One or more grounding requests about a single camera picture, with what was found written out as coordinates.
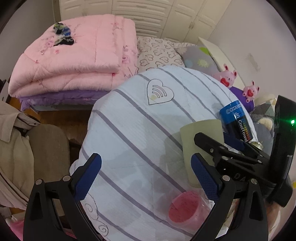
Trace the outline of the heart pattern pillow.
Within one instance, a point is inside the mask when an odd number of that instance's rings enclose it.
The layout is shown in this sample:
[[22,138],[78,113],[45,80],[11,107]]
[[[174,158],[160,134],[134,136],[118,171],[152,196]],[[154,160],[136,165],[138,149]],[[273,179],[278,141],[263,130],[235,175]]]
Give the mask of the heart pattern pillow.
[[138,72],[141,73],[166,65],[184,67],[185,64],[182,57],[176,49],[183,51],[185,48],[193,45],[190,43],[171,42],[154,37],[137,36]]

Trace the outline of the pink translucent cup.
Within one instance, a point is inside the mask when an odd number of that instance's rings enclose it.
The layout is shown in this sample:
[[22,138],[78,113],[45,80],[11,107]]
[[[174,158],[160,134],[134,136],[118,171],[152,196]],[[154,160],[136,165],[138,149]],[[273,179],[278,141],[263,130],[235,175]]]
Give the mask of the pink translucent cup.
[[178,195],[170,204],[168,222],[188,232],[196,232],[206,220],[211,208],[195,191]]

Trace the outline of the green plastic cup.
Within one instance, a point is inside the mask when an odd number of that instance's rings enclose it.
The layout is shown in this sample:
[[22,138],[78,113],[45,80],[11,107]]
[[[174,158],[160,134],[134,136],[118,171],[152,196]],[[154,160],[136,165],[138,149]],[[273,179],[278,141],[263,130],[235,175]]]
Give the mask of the green plastic cup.
[[211,155],[209,155],[207,152],[195,145],[194,137],[197,133],[203,133],[208,137],[214,139],[215,141],[219,142],[220,144],[224,145],[221,120],[201,120],[180,128],[184,163],[189,184],[192,187],[201,188],[198,178],[194,174],[191,167],[191,156],[195,153],[200,153],[201,156],[211,166],[214,166],[214,161]]

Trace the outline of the blue black drink can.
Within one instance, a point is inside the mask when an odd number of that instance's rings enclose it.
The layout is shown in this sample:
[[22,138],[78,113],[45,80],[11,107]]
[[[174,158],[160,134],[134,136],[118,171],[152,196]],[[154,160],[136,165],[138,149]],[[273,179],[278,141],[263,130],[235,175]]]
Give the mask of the blue black drink can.
[[219,113],[229,135],[244,142],[250,142],[253,139],[246,112],[239,100],[224,106]]

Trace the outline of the beige jacket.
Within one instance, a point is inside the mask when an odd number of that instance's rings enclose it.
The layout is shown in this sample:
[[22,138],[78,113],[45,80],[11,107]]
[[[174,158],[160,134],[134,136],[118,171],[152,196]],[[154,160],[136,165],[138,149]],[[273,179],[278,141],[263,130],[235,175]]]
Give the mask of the beige jacket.
[[34,186],[34,155],[26,133],[40,123],[1,101],[1,205],[26,210]]

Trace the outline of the white wardrobe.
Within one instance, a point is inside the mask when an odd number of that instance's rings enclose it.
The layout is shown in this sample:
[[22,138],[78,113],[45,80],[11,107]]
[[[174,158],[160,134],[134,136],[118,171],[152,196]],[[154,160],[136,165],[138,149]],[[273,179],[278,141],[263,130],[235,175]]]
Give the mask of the white wardrobe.
[[197,44],[208,39],[231,0],[68,0],[59,1],[60,18],[113,14],[132,19],[139,36]]

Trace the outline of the striped white quilt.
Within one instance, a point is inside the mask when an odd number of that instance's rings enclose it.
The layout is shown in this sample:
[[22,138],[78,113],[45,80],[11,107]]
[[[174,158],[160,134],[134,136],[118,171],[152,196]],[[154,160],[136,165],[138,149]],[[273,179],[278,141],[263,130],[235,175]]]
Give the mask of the striped white quilt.
[[193,232],[170,225],[171,201],[191,189],[180,129],[219,119],[236,96],[216,79],[176,66],[133,76],[93,106],[79,158],[102,158],[82,201],[106,240],[190,240]]

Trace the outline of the folded pink quilt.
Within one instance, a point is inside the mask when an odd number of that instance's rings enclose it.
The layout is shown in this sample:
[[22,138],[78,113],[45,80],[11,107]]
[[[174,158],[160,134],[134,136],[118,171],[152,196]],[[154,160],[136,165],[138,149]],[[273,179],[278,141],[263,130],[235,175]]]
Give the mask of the folded pink quilt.
[[8,88],[10,96],[111,91],[138,72],[133,20],[105,14],[61,23],[70,28],[74,44],[54,46],[58,36],[54,25],[49,27],[17,60]]

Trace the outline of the pink bunny plush left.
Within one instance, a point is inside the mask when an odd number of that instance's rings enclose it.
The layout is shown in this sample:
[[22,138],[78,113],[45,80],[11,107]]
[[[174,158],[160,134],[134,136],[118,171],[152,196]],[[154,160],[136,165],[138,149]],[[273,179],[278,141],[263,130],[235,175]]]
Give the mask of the pink bunny plush left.
[[226,64],[224,64],[223,66],[225,70],[213,74],[212,77],[218,80],[221,84],[225,85],[228,89],[230,89],[233,86],[238,73],[236,70],[233,70],[231,72]]

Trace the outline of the pink bunny plush right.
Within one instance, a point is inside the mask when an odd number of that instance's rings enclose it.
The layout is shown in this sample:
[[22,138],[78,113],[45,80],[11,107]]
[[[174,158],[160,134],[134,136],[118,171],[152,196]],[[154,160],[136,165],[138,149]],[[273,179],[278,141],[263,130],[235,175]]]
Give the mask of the pink bunny plush right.
[[251,85],[244,87],[242,95],[246,98],[246,102],[249,103],[255,100],[255,97],[257,97],[259,90],[260,87],[257,86],[254,81],[252,81]]

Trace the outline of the pink bunny plush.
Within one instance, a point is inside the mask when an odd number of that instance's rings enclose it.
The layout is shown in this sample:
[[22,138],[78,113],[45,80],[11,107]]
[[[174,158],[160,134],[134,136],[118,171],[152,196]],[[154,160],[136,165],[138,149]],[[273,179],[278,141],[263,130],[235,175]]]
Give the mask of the pink bunny plush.
[[231,72],[226,64],[224,64],[223,66],[225,70],[213,74],[212,77],[218,80],[221,84],[225,85],[228,89],[230,89],[233,86],[238,73],[236,70],[233,70]]
[[249,103],[255,100],[255,97],[257,97],[259,90],[260,87],[257,86],[254,81],[252,81],[251,85],[244,87],[242,95],[246,98],[246,102]]

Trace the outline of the purple folded blanket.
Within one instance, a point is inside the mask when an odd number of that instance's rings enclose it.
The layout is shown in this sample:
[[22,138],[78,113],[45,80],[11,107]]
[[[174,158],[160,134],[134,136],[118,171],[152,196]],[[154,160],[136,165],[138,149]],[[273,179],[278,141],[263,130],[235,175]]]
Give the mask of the purple folded blanket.
[[22,111],[35,106],[93,105],[98,99],[108,93],[109,91],[104,90],[68,90],[20,97],[19,101]]

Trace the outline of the grey floral pillow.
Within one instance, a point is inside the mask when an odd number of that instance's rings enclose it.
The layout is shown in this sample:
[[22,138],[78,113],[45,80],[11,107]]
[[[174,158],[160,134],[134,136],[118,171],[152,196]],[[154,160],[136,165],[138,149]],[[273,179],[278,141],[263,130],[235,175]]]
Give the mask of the grey floral pillow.
[[182,57],[186,68],[198,70],[210,76],[219,72],[215,61],[206,47],[192,45],[176,48],[175,50]]

